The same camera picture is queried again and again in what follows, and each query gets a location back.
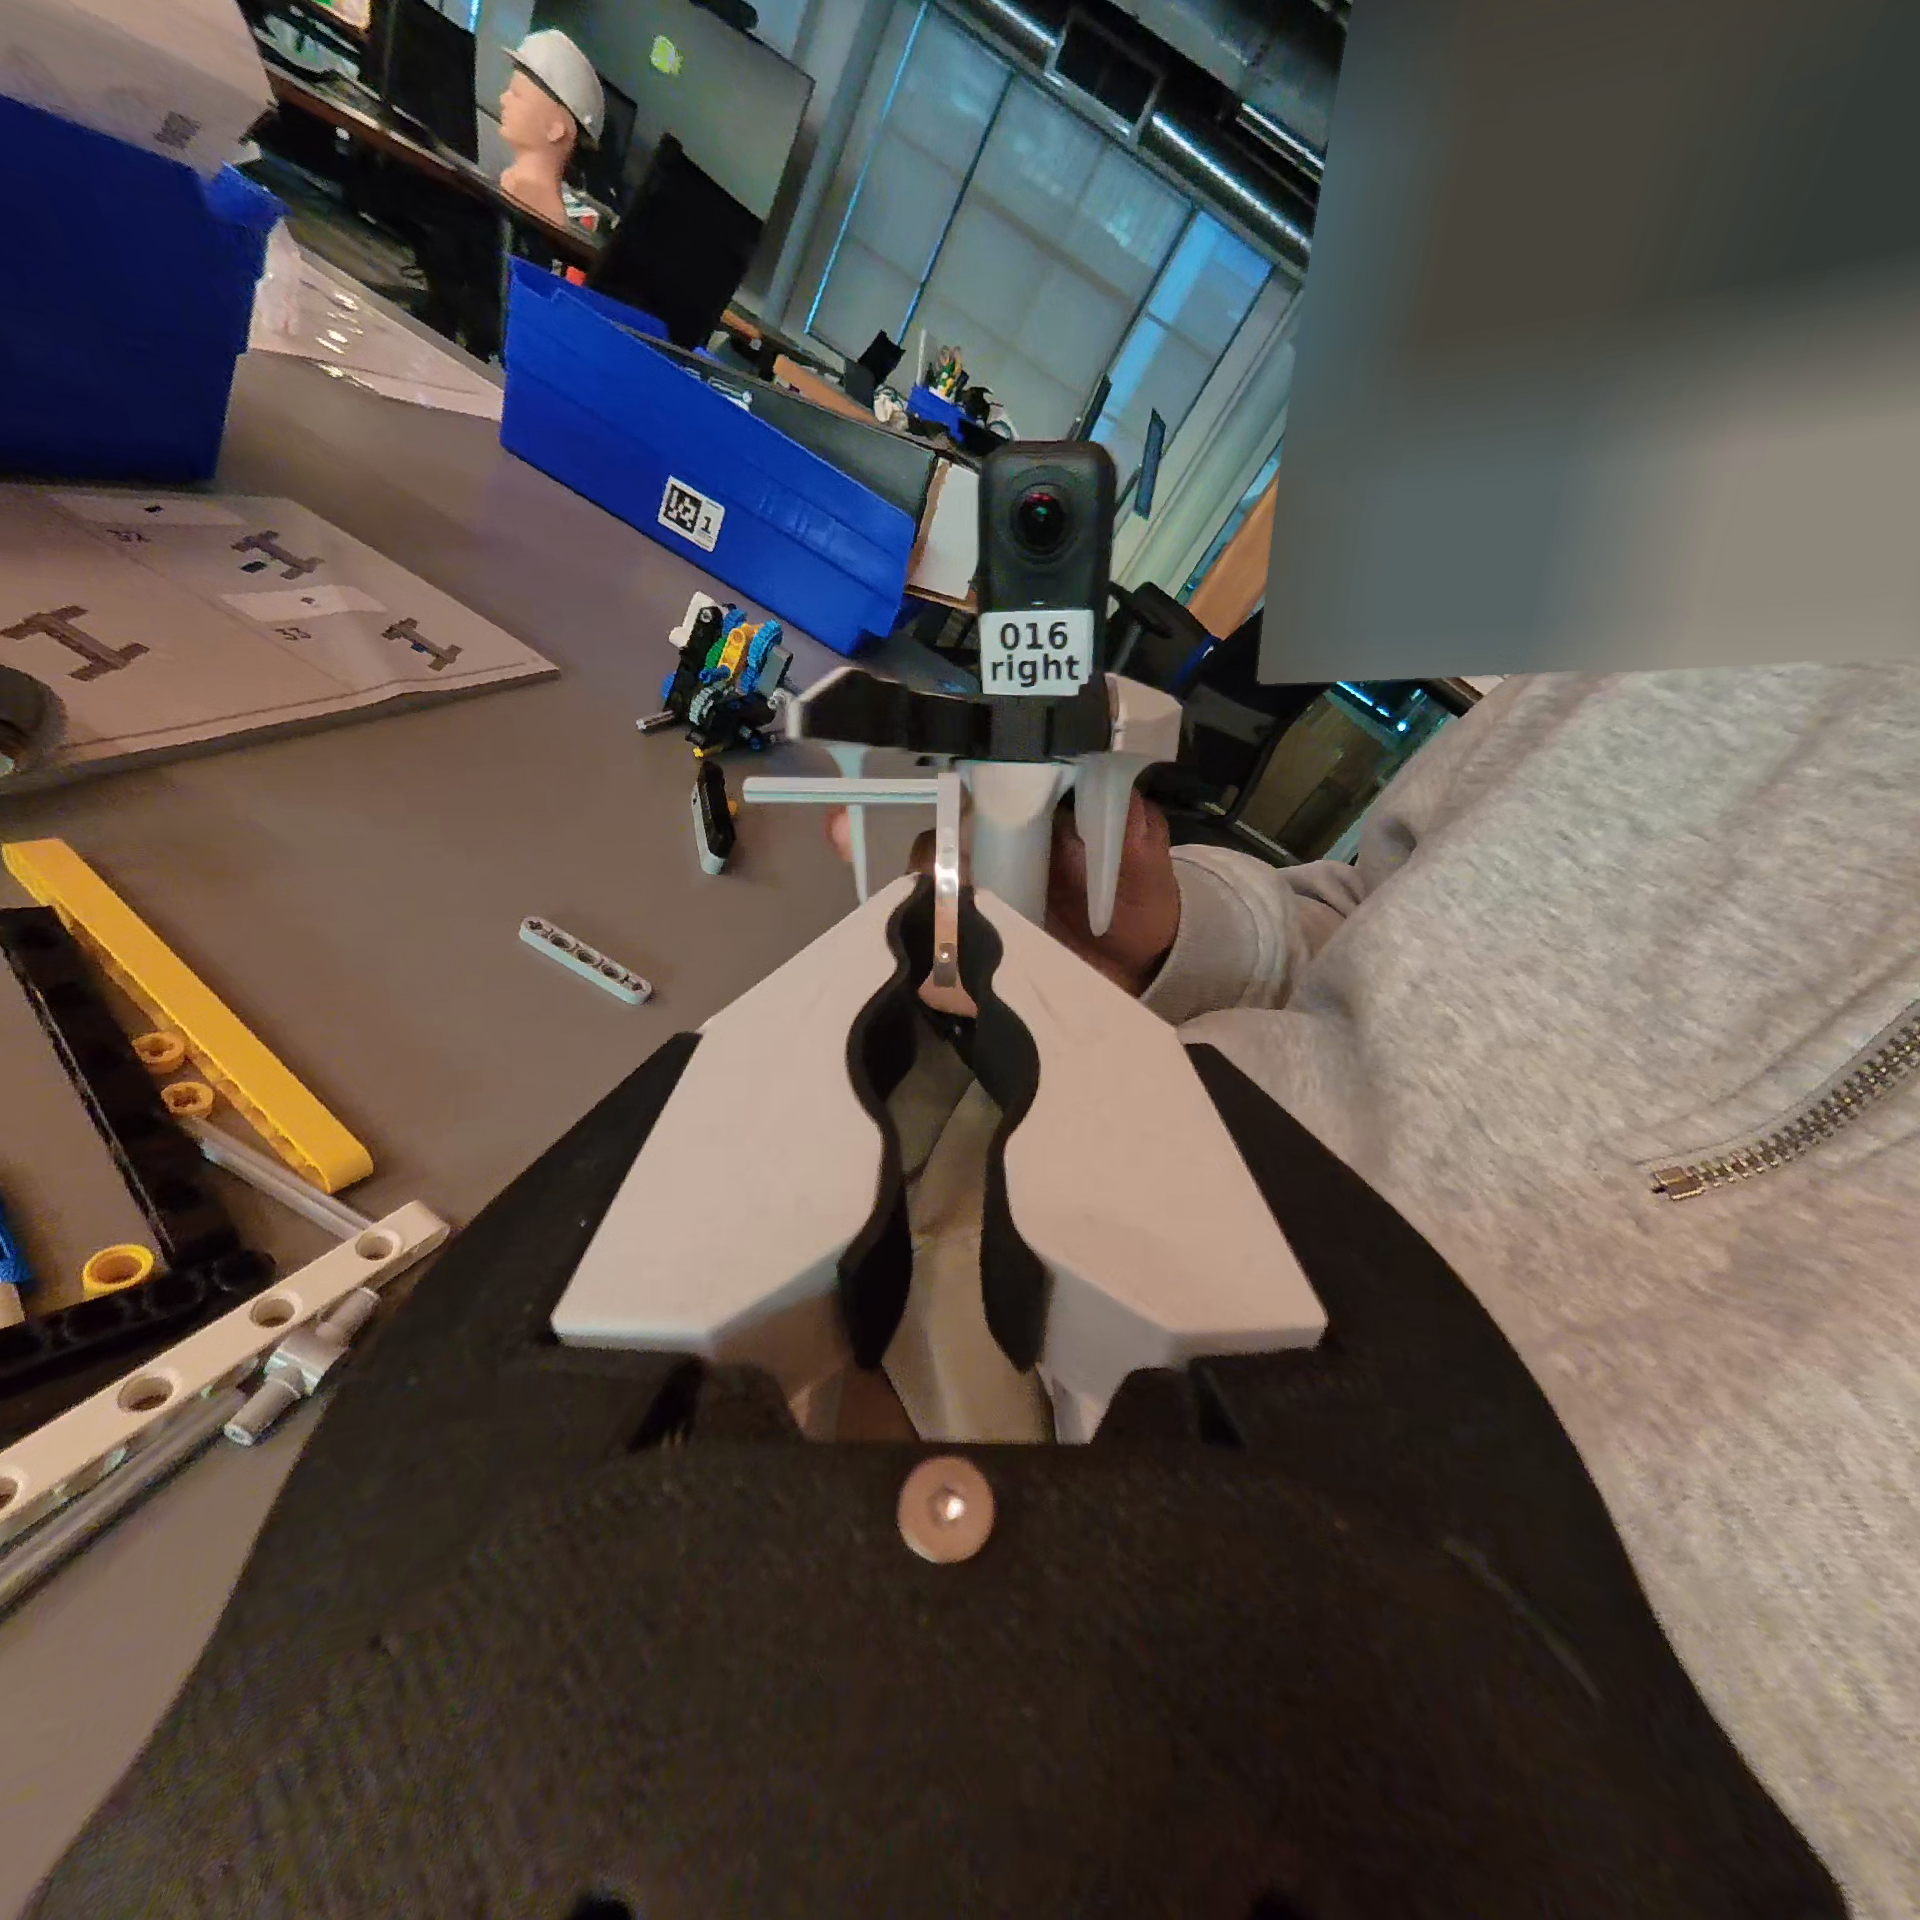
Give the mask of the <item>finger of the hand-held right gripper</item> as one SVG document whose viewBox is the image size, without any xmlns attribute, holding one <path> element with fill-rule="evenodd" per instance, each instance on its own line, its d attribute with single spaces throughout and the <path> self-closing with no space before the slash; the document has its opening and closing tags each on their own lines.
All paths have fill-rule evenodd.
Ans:
<svg viewBox="0 0 1920 1920">
<path fill-rule="evenodd" d="M 783 731 L 825 753 L 846 791 L 952 774 L 952 842 L 966 855 L 975 798 L 968 767 L 991 745 L 991 713 L 981 691 L 925 691 L 843 665 L 795 695 Z"/>
<path fill-rule="evenodd" d="M 1125 677 L 1097 677 L 1048 705 L 1048 762 L 1057 773 L 1048 842 L 1068 827 L 1077 843 L 1068 875 L 1048 882 L 1052 930 L 1113 927 L 1139 780 L 1177 757 L 1182 724 L 1169 695 Z"/>
</svg>

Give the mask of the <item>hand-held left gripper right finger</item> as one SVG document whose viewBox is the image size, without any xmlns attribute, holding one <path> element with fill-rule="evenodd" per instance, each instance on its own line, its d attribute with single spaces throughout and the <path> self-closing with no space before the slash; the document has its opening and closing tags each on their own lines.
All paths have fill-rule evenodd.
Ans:
<svg viewBox="0 0 1920 1920">
<path fill-rule="evenodd" d="M 1056 1439 L 1091 1443 L 1129 1375 L 1317 1347 L 1327 1313 L 1177 1030 L 987 891 L 960 969 L 998 1111 L 982 1313 Z"/>
</svg>

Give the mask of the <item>thin grey lego beam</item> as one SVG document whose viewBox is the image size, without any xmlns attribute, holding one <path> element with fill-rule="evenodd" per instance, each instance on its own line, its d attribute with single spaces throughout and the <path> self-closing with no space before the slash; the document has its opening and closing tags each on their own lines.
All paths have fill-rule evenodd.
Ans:
<svg viewBox="0 0 1920 1920">
<path fill-rule="evenodd" d="M 956 771 L 934 777 L 931 969 L 920 996 L 941 1018 L 973 1018 L 960 959 L 964 785 Z"/>
</svg>

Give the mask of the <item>person's right forearm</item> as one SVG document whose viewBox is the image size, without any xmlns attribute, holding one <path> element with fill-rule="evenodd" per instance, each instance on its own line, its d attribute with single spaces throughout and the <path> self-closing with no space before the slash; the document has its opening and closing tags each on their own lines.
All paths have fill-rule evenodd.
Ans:
<svg viewBox="0 0 1920 1920">
<path fill-rule="evenodd" d="M 1174 849 L 1174 930 L 1158 943 L 1140 1005 L 1167 1023 L 1229 1013 L 1347 1013 L 1332 939 L 1412 855 L 1403 835 L 1365 838 L 1348 862 L 1275 869 L 1227 849 Z"/>
</svg>

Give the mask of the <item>small colourful lego assembly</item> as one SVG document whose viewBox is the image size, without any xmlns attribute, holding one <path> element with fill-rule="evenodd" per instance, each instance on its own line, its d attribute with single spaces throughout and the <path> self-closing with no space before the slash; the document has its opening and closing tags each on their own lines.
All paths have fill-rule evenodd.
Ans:
<svg viewBox="0 0 1920 1920">
<path fill-rule="evenodd" d="M 641 715 L 635 729 L 641 737 L 678 731 L 704 758 L 767 753 L 793 705 L 783 625 L 695 593 L 667 638 L 677 660 L 663 681 L 660 708 Z"/>
</svg>

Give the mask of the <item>small grey lego beam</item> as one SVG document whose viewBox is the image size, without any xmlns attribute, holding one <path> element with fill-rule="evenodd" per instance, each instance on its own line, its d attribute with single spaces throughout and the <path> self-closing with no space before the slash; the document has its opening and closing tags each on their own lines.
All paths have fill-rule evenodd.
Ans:
<svg viewBox="0 0 1920 1920">
<path fill-rule="evenodd" d="M 542 916 L 520 918 L 517 932 L 520 943 L 627 1005 L 641 1005 L 656 993 L 654 982 L 637 971 L 582 943 Z"/>
</svg>

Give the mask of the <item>grey lego axle connector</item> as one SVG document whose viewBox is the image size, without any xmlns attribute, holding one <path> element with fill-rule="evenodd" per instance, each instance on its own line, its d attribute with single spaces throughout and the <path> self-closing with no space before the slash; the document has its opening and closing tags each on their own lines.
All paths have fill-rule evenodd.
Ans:
<svg viewBox="0 0 1920 1920">
<path fill-rule="evenodd" d="M 289 1332 L 264 1359 L 260 1379 L 224 1423 L 224 1439 L 255 1446 L 324 1381 L 341 1371 L 353 1340 L 376 1313 L 376 1293 L 361 1287 L 329 1313 Z"/>
</svg>

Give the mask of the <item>yellow lego beam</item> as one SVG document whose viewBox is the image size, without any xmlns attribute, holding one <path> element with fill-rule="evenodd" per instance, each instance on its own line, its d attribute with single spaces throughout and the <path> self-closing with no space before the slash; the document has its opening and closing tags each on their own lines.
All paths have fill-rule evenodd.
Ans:
<svg viewBox="0 0 1920 1920">
<path fill-rule="evenodd" d="M 184 1058 L 288 1167 L 324 1193 L 372 1175 L 368 1146 L 78 850 L 60 838 L 11 842 L 4 867 L 152 1029 L 180 1038 Z"/>
</svg>

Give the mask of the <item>short black lego beam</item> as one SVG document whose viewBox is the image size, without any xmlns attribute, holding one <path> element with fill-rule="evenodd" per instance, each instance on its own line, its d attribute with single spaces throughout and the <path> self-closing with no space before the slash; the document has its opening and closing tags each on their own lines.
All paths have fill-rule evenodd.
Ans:
<svg viewBox="0 0 1920 1920">
<path fill-rule="evenodd" d="M 4 1422 L 24 1420 L 29 1404 L 78 1382 L 89 1367 L 159 1354 L 273 1278 L 273 1260 L 239 1251 L 4 1329 Z"/>
</svg>

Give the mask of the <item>long grey lego axle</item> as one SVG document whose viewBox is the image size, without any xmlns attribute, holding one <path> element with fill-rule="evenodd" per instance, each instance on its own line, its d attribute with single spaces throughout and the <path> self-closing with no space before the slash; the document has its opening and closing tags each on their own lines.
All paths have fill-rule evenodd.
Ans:
<svg viewBox="0 0 1920 1920">
<path fill-rule="evenodd" d="M 152 1498 L 167 1482 L 224 1438 L 229 1420 L 246 1404 L 259 1375 L 198 1396 L 190 1407 L 140 1438 L 78 1495 L 55 1501 L 48 1518 L 29 1524 L 1 1550 L 1 1619 L 11 1619 L 118 1521 Z"/>
</svg>

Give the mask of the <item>blue bin with tag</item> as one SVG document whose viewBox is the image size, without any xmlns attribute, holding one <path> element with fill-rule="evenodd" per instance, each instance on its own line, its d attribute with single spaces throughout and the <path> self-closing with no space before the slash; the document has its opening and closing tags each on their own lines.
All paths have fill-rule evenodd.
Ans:
<svg viewBox="0 0 1920 1920">
<path fill-rule="evenodd" d="M 728 397 L 646 323 L 517 258 L 501 445 L 785 627 L 864 653 L 902 610 L 918 516 Z"/>
</svg>

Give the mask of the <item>large dark display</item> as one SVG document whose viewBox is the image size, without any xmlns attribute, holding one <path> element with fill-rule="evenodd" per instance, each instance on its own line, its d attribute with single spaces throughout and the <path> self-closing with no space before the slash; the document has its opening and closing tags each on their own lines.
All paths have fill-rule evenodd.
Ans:
<svg viewBox="0 0 1920 1920">
<path fill-rule="evenodd" d="M 633 102 L 612 209 L 624 210 L 672 135 L 759 222 L 737 283 L 747 291 L 777 252 L 777 222 L 798 189 L 814 78 L 704 5 L 595 5 L 577 38 L 604 83 Z"/>
</svg>

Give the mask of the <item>loose paper sheets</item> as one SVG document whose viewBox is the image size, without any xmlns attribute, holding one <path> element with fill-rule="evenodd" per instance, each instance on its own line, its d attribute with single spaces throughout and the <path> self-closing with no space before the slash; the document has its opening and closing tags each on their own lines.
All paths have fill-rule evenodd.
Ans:
<svg viewBox="0 0 1920 1920">
<path fill-rule="evenodd" d="M 307 253 L 286 223 L 269 236 L 246 347 L 318 369 L 376 397 L 503 419 L 503 377 L 369 287 Z"/>
</svg>

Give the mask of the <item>white hard hat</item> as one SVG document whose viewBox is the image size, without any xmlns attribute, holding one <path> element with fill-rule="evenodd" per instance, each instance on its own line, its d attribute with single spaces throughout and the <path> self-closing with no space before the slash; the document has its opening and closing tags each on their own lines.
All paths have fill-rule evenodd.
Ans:
<svg viewBox="0 0 1920 1920">
<path fill-rule="evenodd" d="M 608 97 L 597 69 L 563 30 L 528 33 L 510 49 L 512 71 L 564 108 L 577 138 L 597 147 L 606 132 Z"/>
</svg>

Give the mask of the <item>white paper box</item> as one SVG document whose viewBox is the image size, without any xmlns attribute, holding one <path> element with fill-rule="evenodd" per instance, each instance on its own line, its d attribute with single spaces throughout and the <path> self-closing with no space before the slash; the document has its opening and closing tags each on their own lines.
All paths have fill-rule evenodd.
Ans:
<svg viewBox="0 0 1920 1920">
<path fill-rule="evenodd" d="M 273 106 L 236 2 L 4 2 L 1 92 L 203 178 Z"/>
</svg>

